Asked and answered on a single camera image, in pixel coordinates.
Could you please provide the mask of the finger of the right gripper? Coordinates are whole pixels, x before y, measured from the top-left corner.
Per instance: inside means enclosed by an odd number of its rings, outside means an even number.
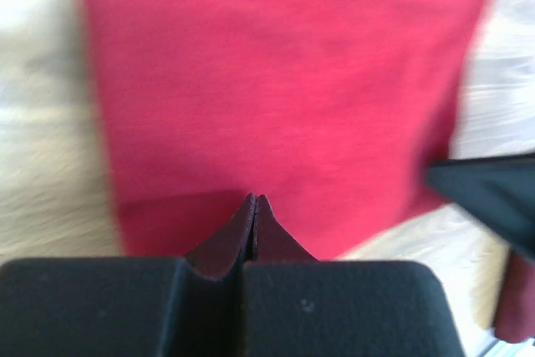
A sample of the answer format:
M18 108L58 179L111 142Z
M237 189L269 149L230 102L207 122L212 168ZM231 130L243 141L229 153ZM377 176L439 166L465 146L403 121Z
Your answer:
M427 183L525 257L534 255L534 155L448 160Z

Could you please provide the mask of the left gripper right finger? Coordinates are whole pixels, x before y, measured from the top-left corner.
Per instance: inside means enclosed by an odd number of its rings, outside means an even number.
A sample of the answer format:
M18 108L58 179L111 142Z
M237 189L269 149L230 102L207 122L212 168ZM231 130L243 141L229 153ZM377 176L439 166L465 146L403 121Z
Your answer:
M414 261L320 262L257 202L242 271L245 356L461 356L441 282Z

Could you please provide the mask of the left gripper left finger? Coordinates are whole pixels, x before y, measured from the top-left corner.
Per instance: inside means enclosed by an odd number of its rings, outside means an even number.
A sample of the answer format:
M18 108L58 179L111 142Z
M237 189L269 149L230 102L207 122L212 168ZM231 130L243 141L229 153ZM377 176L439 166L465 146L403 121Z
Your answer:
M256 214L183 257L20 258L1 267L4 356L235 356Z

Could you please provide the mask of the red t-shirt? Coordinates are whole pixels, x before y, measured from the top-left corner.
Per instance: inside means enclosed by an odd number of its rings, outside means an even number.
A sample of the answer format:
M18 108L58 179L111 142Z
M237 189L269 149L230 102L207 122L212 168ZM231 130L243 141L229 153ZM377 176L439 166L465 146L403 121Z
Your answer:
M328 259L440 206L486 0L84 1L128 253L185 253L250 193Z

